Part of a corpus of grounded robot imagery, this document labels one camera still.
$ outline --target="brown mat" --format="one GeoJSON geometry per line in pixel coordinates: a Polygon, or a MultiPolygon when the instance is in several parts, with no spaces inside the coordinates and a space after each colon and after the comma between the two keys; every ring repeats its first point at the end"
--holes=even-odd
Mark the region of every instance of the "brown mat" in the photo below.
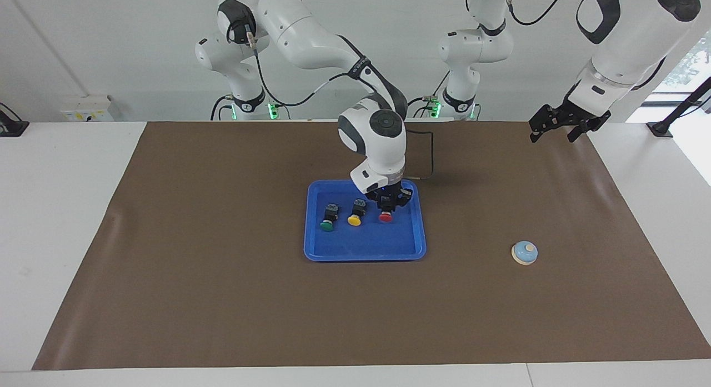
{"type": "Polygon", "coordinates": [[[425,258],[317,264],[307,187],[361,160],[335,124],[149,124],[33,368],[711,358],[587,138],[412,127],[425,258]]]}

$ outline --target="white table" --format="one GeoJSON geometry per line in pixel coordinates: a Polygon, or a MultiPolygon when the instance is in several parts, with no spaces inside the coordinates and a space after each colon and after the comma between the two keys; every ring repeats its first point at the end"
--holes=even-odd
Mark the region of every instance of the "white table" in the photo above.
{"type": "MultiPolygon", "coordinates": [[[[144,127],[36,123],[0,140],[0,385],[711,386],[711,360],[30,372],[144,127]]],[[[711,187],[642,124],[607,124],[591,139],[711,341],[711,187]]]]}

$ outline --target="blue plastic tray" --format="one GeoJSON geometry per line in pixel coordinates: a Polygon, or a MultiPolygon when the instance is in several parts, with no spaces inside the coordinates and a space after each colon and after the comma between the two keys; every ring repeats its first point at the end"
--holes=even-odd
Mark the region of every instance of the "blue plastic tray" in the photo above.
{"type": "Polygon", "coordinates": [[[402,185],[412,189],[412,199],[406,207],[393,213],[393,222],[378,220],[380,210],[368,202],[363,224],[348,224],[355,199],[365,199],[350,180],[319,180],[309,187],[307,226],[304,253],[315,262],[365,262],[419,260],[427,251],[424,225],[419,207],[417,187],[404,180],[402,185]],[[320,224],[328,203],[338,204],[335,230],[323,231],[320,224]]]}

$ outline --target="light blue dome object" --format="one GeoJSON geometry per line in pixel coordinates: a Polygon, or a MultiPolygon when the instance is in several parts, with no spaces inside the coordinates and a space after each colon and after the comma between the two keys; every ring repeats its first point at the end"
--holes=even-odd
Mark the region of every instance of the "light blue dome object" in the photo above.
{"type": "Polygon", "coordinates": [[[530,241],[520,241],[511,248],[513,259],[521,265],[530,265],[538,259],[538,248],[530,241]]]}

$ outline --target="white wall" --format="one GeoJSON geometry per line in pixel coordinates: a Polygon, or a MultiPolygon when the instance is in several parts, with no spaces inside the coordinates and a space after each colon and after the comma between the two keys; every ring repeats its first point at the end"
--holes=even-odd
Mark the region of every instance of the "white wall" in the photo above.
{"type": "MultiPolygon", "coordinates": [[[[124,120],[206,119],[227,89],[221,76],[197,63],[193,46],[216,29],[216,1],[16,0],[24,18],[11,0],[0,0],[0,99],[33,121],[61,120],[61,96],[81,91],[110,94],[124,120]]],[[[437,54],[440,38],[473,25],[464,0],[304,1],[409,97],[431,93],[446,72],[437,54]]],[[[528,119],[541,104],[559,104],[594,51],[577,30],[579,1],[561,0],[536,26],[509,21],[516,40],[511,58],[478,67],[482,119],[528,119]]],[[[516,0],[518,17],[534,18],[550,2],[516,0]]],[[[704,10],[663,73],[709,26],[711,10],[704,10]]],[[[335,72],[297,69],[274,48],[265,51],[263,63],[270,88],[288,101],[303,98],[335,72]]],[[[625,120],[653,88],[618,103],[614,120],[625,120]]],[[[337,81],[292,114],[336,117],[362,95],[352,81],[337,81]]]]}

